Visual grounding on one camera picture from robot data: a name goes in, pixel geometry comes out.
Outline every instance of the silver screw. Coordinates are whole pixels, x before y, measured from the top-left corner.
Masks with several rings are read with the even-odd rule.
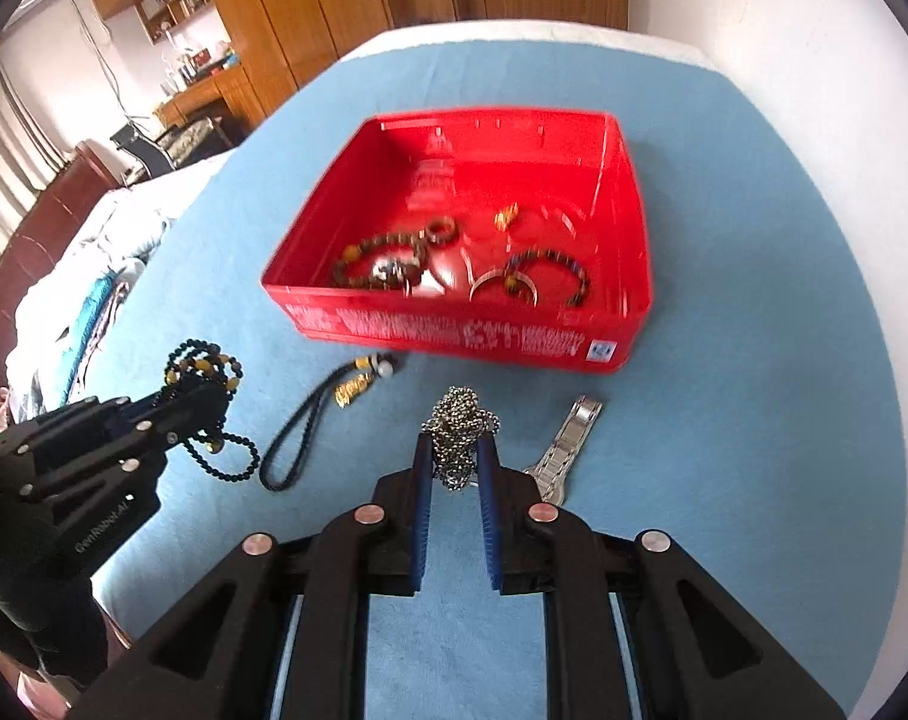
[[[362,525],[376,525],[384,519],[384,509],[376,503],[364,504],[354,510],[354,519]]]
[[[534,522],[554,522],[558,518],[558,507],[549,503],[536,503],[527,509],[527,515]]]
[[[662,531],[647,531],[640,543],[648,552],[667,552],[671,548],[671,536]]]
[[[265,552],[270,552],[272,546],[273,538],[270,538],[267,533],[252,533],[251,536],[244,539],[241,549],[249,555],[257,556],[263,555]]]

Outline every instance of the silver necklace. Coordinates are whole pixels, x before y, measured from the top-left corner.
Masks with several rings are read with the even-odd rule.
[[[453,386],[420,429],[434,443],[434,478],[448,490],[463,490],[477,467],[477,440],[484,432],[496,434],[501,422],[480,407],[473,389]]]

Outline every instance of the red tray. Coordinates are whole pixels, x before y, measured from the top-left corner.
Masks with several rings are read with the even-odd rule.
[[[494,215],[511,203],[518,219],[498,232]],[[460,236],[431,248],[409,295],[331,286],[348,245],[445,216]],[[530,247],[584,265],[591,285],[581,307],[564,304],[578,279],[545,261],[524,269],[537,306],[499,279],[468,301],[474,279]],[[351,275],[388,254],[373,253]],[[616,119],[531,108],[369,119],[304,203],[261,283],[308,338],[602,373],[628,359],[653,298],[643,206]]]

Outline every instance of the blue fabric surface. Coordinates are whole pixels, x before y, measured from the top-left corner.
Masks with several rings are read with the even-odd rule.
[[[647,208],[657,298],[609,377],[413,356],[330,410],[297,487],[226,485],[182,450],[163,508],[98,577],[141,635],[247,533],[315,533],[408,464],[452,384],[504,423],[502,461],[540,457],[580,394],[606,408],[566,505],[596,530],[670,532],[850,709],[873,667],[900,562],[905,466],[880,327],[834,218],[787,146],[723,76],[620,50],[542,43],[418,47],[336,65],[211,180],[139,281],[89,375],[100,396],[161,384],[184,338],[244,364],[227,427],[263,448],[357,351],[304,340],[259,287],[297,209],[381,111],[477,104],[619,117]],[[280,464],[293,459],[291,440]],[[246,457],[216,458],[241,469]],[[544,717],[539,598],[486,588],[474,488],[434,490],[422,594],[375,598],[369,718]]]
[[[61,361],[58,363],[52,383],[56,397],[48,410],[59,409],[67,403],[68,396],[71,394],[71,385],[74,384],[78,366],[81,365],[81,357],[85,355],[85,348],[88,346],[91,333],[94,332],[94,326],[97,324],[97,317],[100,316],[107,298],[110,298],[114,286],[115,274],[101,276],[94,282],[91,292],[88,293],[85,302],[81,304],[81,311],[67,334],[67,348],[61,355]]]

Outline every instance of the striped curtain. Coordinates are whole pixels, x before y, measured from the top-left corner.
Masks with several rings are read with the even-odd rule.
[[[38,126],[0,63],[0,256],[24,215],[67,163]]]

